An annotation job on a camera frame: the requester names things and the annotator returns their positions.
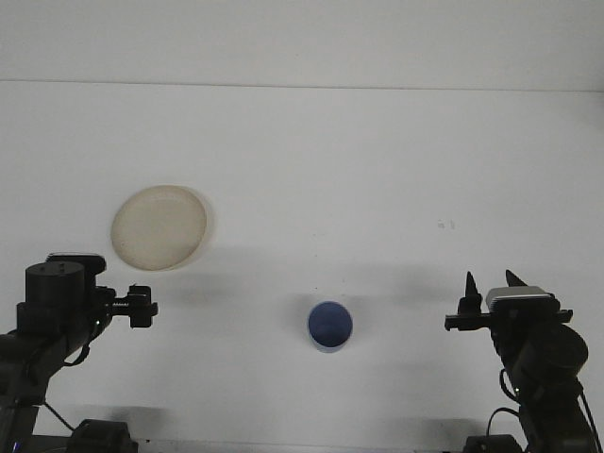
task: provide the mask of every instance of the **white surface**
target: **white surface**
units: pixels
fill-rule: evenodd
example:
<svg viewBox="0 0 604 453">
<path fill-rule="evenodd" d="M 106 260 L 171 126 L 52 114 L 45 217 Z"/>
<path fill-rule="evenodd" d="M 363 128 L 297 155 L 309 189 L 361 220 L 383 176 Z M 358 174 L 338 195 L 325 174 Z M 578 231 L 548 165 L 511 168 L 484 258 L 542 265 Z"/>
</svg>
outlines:
<svg viewBox="0 0 604 453">
<path fill-rule="evenodd" d="M 604 91 L 600 0 L 0 1 L 0 78 Z"/>
<path fill-rule="evenodd" d="M 412 453 L 412 450 L 403 449 L 356 449 L 333 446 L 219 444 L 180 441 L 145 442 L 144 440 L 139 442 L 141 453 Z"/>
<path fill-rule="evenodd" d="M 460 447 L 506 400 L 488 332 L 447 333 L 444 317 L 465 271 L 486 294 L 506 268 L 575 309 L 604 417 L 604 95 L 0 83 L 0 99 L 0 327 L 50 251 L 104 254 L 100 283 L 148 284 L 160 305 L 152 328 L 115 321 L 51 382 L 73 423 Z M 197 261 L 145 273 L 117 259 L 109 229 L 160 183 L 205 195 L 216 228 Z M 322 300 L 355 322 L 335 354 L 305 329 Z M 47 415 L 39 431 L 62 432 Z"/>
</svg>

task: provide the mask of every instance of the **cable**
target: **cable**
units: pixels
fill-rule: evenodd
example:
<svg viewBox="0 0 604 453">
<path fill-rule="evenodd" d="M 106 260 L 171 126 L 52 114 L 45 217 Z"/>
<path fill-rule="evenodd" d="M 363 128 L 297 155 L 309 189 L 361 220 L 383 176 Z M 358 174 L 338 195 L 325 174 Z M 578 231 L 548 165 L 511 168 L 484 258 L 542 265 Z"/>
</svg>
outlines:
<svg viewBox="0 0 604 453">
<path fill-rule="evenodd" d="M 91 347 L 90 347 L 91 342 L 87 342 L 86 344 L 84 344 L 82 346 L 82 349 L 79 353 L 79 356 L 77 356 L 77 359 L 75 359 L 73 362 L 68 362 L 65 361 L 63 363 L 63 366 L 77 366 L 79 365 L 81 362 L 83 362 L 84 360 L 86 360 L 86 358 L 88 357 L 88 354 L 91 352 Z"/>
<path fill-rule="evenodd" d="M 487 424 L 487 437 L 489 437 L 491 435 L 491 424 L 493 423 L 493 417 L 495 417 L 495 415 L 500 412 L 507 412 L 507 413 L 510 413 L 511 415 L 514 415 L 515 417 L 520 416 L 520 414 L 517 411 L 515 411 L 514 409 L 510 409 L 510 408 L 495 409 L 493 411 L 493 413 L 491 414 L 491 417 L 489 418 L 489 423 Z"/>
<path fill-rule="evenodd" d="M 581 401 L 583 402 L 583 407 L 585 408 L 585 413 L 587 414 L 587 418 L 589 419 L 589 424 L 592 427 L 592 432 L 594 433 L 594 439 L 596 439 L 597 451 L 602 453 L 602 444 L 600 443 L 600 438 L 597 435 L 596 423 L 594 423 L 594 417 L 592 416 L 592 412 L 589 409 L 589 404 L 587 404 L 585 392 L 581 392 L 580 396 Z"/>
<path fill-rule="evenodd" d="M 71 426 L 69 423 L 67 423 L 67 422 L 65 421 L 65 419 L 64 419 L 63 417 L 61 417 L 61 416 L 60 416 L 60 414 L 59 414 L 57 411 L 55 411 L 55 410 L 53 409 L 53 407 L 52 407 L 50 404 L 48 404 L 46 401 L 44 401 L 44 406 L 45 406 L 45 407 L 46 407 L 46 408 L 47 408 L 49 411 L 51 411 L 51 412 L 52 412 L 52 414 L 53 414 L 53 415 L 55 415 L 55 416 L 56 416 L 56 417 L 57 417 L 57 418 L 60 420 L 60 422 L 61 422 L 63 425 L 65 425 L 65 427 L 67 427 L 67 429 L 69 429 L 70 431 L 75 431 L 75 430 L 76 430 L 76 429 L 75 429 L 74 427 L 72 427 L 72 426 Z"/>
<path fill-rule="evenodd" d="M 503 393 L 506 394 L 506 396 L 514 403 L 517 403 L 518 398 L 516 398 L 516 396 L 512 392 L 510 392 L 510 389 L 508 389 L 508 386 L 506 385 L 506 381 L 504 379 L 505 372 L 505 368 L 502 368 L 499 372 L 499 385 L 501 386 L 501 390 L 503 391 Z"/>
</svg>

